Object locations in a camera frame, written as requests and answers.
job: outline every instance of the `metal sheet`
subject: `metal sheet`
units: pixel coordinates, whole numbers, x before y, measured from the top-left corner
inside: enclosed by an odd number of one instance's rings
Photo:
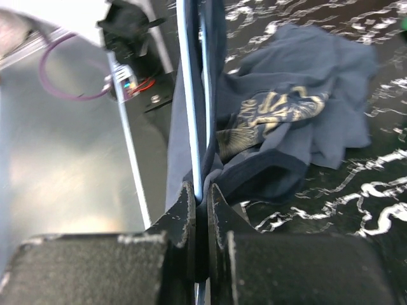
[[[117,103],[59,100],[38,79],[43,51],[0,71],[0,271],[34,234],[143,231]],[[65,92],[97,93],[106,54],[74,38],[50,56]]]
[[[145,201],[151,222],[154,223],[165,211],[171,104],[143,113],[143,101],[136,96],[124,105]]]

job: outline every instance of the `black marble surface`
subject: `black marble surface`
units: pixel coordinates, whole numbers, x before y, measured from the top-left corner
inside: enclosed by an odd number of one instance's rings
[[[169,13],[174,22],[175,5]],[[380,62],[366,116],[372,145],[349,149],[339,170],[311,166],[295,199],[284,206],[244,205],[260,232],[359,234],[378,242],[407,299],[407,42],[400,30],[407,1],[226,0],[226,71],[266,46],[289,22],[376,47]]]

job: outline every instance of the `fabric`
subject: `fabric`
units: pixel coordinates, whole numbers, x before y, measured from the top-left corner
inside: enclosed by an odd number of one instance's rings
[[[217,132],[214,152],[203,158],[205,185],[217,183],[231,205],[246,200],[284,203],[301,187],[311,163],[338,168],[347,147],[369,145],[364,110],[368,82],[377,70],[375,51],[314,26],[289,24],[229,75],[223,72],[224,7],[219,1],[212,6],[217,6],[209,32],[216,59],[211,76]],[[191,58],[199,63],[199,46],[196,41],[191,45]],[[201,69],[195,64],[193,78],[199,80],[195,102],[204,130]],[[172,107],[166,208],[176,202],[181,182],[191,180],[181,72]],[[205,137],[200,139],[205,144]]]

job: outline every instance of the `screw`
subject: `screw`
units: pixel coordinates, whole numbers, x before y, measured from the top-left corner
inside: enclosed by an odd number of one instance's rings
[[[157,94],[157,95],[153,95],[152,97],[151,97],[151,102],[153,103],[153,104],[155,104],[155,103],[158,103],[159,101],[161,101],[161,98],[160,98],[160,96]]]

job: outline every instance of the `stainless steel panel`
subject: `stainless steel panel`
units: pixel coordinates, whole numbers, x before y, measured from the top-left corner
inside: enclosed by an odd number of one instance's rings
[[[56,40],[65,36],[69,32],[65,29],[56,29],[50,33],[48,29],[45,29],[44,32],[47,35],[50,41]],[[15,64],[19,60],[37,52],[39,49],[42,49],[46,46],[46,42],[41,37],[39,32],[33,32],[27,38],[24,43],[19,46],[15,51],[11,52],[7,57],[4,57],[0,60],[0,69],[5,69],[10,65]]]
[[[57,99],[42,89],[43,51],[0,71],[0,270],[34,234],[144,230],[118,104]],[[47,66],[67,93],[92,94],[106,54],[74,38]]]

